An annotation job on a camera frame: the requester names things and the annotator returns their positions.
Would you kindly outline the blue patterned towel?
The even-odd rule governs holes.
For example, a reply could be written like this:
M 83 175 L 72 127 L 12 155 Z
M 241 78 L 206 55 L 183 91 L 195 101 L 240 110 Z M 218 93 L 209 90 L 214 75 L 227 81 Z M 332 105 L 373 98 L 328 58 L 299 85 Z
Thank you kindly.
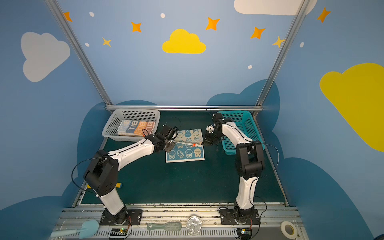
M 205 160 L 202 146 L 202 130 L 180 130 L 174 139 L 175 147 L 166 153 L 166 163 L 181 163 Z

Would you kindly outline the cream rabbit lettered towel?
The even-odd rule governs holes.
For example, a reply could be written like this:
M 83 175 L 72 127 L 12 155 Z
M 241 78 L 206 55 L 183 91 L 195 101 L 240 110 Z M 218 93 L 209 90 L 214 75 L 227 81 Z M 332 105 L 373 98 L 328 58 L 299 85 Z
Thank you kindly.
M 153 133 L 156 122 L 123 120 L 117 130 L 119 136 L 144 137 Z

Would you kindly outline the white perforated plastic basket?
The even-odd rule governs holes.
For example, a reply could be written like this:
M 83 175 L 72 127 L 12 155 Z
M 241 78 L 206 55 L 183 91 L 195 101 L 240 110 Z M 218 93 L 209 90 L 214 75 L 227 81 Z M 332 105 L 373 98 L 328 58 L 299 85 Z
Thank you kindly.
M 114 141 L 138 142 L 156 132 L 159 120 L 157 110 L 117 109 L 109 117 L 102 136 Z

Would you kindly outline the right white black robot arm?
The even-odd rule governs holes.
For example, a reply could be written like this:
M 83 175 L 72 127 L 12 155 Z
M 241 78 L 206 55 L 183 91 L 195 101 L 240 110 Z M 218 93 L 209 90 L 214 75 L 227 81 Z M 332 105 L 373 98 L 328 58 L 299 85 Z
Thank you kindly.
M 204 146 L 220 143 L 227 137 L 236 147 L 235 167 L 240 177 L 239 192 L 235 200 L 235 220 L 244 224 L 255 218 L 254 196 L 256 185 L 265 169 L 262 143 L 247 137 L 233 122 L 219 120 L 206 127 L 203 138 Z

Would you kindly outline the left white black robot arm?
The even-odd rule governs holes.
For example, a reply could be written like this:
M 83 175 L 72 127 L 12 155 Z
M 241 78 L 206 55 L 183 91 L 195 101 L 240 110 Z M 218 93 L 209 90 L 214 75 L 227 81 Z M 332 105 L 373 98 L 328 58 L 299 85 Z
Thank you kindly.
M 98 151 L 84 174 L 84 180 L 96 193 L 104 205 L 103 216 L 112 225 L 122 226 L 129 223 L 126 205 L 117 191 L 119 171 L 130 163 L 159 151 L 170 152 L 175 146 L 177 130 L 168 133 L 156 133 L 125 148 L 105 152 Z

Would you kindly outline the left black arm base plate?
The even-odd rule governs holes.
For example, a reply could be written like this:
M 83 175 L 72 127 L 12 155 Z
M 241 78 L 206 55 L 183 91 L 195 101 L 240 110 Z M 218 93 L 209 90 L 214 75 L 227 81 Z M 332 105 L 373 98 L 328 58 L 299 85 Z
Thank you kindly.
M 122 210 L 116 216 L 108 210 L 104 210 L 100 220 L 100 226 L 138 226 L 142 219 L 142 210 Z

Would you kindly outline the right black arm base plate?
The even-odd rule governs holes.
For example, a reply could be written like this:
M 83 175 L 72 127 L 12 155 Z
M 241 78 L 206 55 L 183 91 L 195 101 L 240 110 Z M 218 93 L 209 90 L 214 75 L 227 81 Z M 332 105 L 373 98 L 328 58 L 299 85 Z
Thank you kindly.
M 258 210 L 219 209 L 222 225 L 258 225 L 261 223 Z

